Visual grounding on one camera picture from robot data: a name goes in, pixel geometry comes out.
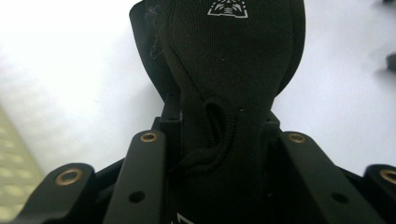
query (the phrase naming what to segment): printed logo on fabric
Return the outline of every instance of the printed logo on fabric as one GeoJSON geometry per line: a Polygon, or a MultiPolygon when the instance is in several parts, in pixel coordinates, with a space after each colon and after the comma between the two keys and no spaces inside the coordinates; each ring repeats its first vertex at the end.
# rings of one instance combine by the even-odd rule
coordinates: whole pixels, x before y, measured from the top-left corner
{"type": "Polygon", "coordinates": [[[248,11],[242,0],[217,0],[212,4],[207,15],[232,16],[243,19],[248,17],[248,11]]]}

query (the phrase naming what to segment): brass screw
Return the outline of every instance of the brass screw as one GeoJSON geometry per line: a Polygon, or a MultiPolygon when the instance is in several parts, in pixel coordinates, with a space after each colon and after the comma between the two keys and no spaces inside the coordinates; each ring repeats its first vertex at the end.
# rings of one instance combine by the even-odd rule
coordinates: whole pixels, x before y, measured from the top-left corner
{"type": "Polygon", "coordinates": [[[396,171],[393,170],[382,170],[379,172],[382,178],[388,180],[390,183],[396,185],[396,171]]]}
{"type": "Polygon", "coordinates": [[[155,133],[145,133],[140,136],[140,140],[142,142],[154,142],[157,140],[157,134],[155,133]]]}
{"type": "Polygon", "coordinates": [[[82,171],[78,168],[71,168],[66,171],[63,171],[56,177],[56,184],[59,186],[67,186],[76,183],[82,177],[82,171]]]}
{"type": "Polygon", "coordinates": [[[304,143],[306,141],[305,137],[300,135],[300,134],[298,134],[298,133],[289,134],[289,140],[292,141],[292,142],[295,142],[295,143],[300,143],[300,144],[302,144],[302,143],[304,143]]]}

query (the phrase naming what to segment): white table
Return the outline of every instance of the white table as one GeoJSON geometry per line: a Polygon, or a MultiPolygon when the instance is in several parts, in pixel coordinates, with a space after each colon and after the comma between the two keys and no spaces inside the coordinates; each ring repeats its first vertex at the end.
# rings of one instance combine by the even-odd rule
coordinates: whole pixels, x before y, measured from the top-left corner
{"type": "MultiPolygon", "coordinates": [[[[96,170],[124,157],[163,102],[134,43],[137,1],[0,0],[0,104],[45,174],[96,170]]],[[[306,1],[302,63],[273,111],[283,131],[313,137],[336,165],[361,175],[396,165],[396,5],[306,1]]]]}

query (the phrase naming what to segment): white surface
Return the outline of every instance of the white surface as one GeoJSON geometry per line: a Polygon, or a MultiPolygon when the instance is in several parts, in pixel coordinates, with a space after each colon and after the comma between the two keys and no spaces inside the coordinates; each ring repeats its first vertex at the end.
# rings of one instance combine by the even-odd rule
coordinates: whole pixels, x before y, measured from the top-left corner
{"type": "MultiPolygon", "coordinates": [[[[0,0],[0,104],[45,173],[77,161],[102,169],[161,115],[128,18],[135,2],[0,0]]],[[[305,4],[303,61],[273,108],[281,128],[359,175],[396,165],[396,74],[385,65],[395,4],[305,4]]]]}

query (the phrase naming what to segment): yellow dotted mat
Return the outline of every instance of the yellow dotted mat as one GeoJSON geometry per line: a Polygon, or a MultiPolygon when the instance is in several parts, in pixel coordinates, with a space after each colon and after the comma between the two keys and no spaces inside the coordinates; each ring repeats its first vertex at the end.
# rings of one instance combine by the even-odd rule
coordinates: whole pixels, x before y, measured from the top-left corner
{"type": "Polygon", "coordinates": [[[0,107],[0,223],[12,220],[44,178],[0,107]]]}

